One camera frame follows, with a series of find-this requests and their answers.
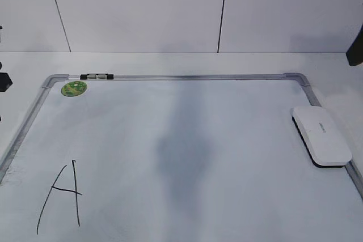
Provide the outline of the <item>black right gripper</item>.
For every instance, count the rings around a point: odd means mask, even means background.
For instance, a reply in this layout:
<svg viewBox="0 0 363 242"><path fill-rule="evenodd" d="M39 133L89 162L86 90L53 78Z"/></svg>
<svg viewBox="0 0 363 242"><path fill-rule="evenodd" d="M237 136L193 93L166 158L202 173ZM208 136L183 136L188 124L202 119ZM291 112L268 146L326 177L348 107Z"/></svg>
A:
<svg viewBox="0 0 363 242"><path fill-rule="evenodd" d="M345 55L349 66L358 66L363 63L363 26Z"/></svg>

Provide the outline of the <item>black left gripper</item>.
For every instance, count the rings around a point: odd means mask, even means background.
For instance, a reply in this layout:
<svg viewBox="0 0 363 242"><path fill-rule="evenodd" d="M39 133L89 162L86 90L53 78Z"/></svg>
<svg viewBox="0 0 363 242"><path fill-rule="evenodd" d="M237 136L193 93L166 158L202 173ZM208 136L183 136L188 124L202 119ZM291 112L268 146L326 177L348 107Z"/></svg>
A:
<svg viewBox="0 0 363 242"><path fill-rule="evenodd" d="M12 85L12 80L8 73L0 72L0 92L6 92Z"/></svg>

